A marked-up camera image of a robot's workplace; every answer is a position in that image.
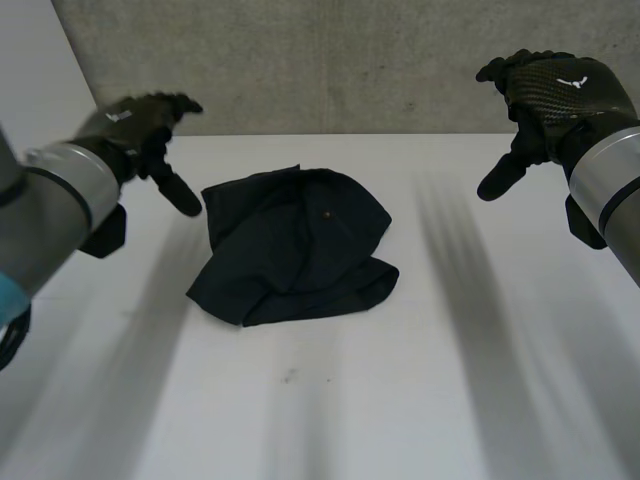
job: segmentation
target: table surface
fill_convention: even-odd
[[[205,215],[136,181],[126,247],[76,254],[34,303],[0,378],[0,478],[639,478],[637,287],[570,235],[558,167],[477,199],[510,140],[176,139],[197,189],[298,163],[352,176],[393,218],[375,256],[399,268],[395,291],[360,314],[231,327],[184,295],[210,255]]]

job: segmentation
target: crumpled fabric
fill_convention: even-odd
[[[299,166],[202,192],[213,255],[187,292],[239,326],[368,310],[399,271],[371,257],[391,216],[359,183]]]

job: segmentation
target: robotic hand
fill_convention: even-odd
[[[185,113],[201,112],[184,94],[127,97],[91,115],[69,143],[100,156],[119,185],[136,174],[151,177],[181,213],[194,217],[202,211],[200,201],[164,157],[176,123]]]
[[[495,200],[531,165],[559,163],[571,232],[595,249],[608,244],[640,285],[640,121],[614,73],[592,58],[520,50],[476,80],[495,84],[518,124],[478,196]]]
[[[31,298],[77,249],[103,258],[125,241],[122,185],[151,177],[180,212],[198,198],[165,162],[185,113],[183,94],[125,98],[96,111],[69,141],[27,152],[18,163],[0,130],[0,370],[29,328]]]

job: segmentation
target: concrete wall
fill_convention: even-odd
[[[605,61],[640,101],[637,0],[54,0],[100,103],[184,90],[184,134],[510,132],[477,70],[520,48]]]

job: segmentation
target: carbon fiber glove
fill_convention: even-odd
[[[582,155],[616,131],[640,125],[614,73],[592,58],[520,50],[496,58],[476,75],[504,95],[509,119],[518,124],[511,152],[482,180],[478,196],[495,200],[524,177],[531,165],[554,161],[567,178]],[[573,198],[566,202],[571,232],[593,248],[606,243]]]
[[[198,215],[202,206],[164,157],[175,125],[202,107],[184,94],[158,93],[122,100],[96,111],[70,143],[87,148],[111,168],[119,184],[135,175],[151,177],[181,213]]]

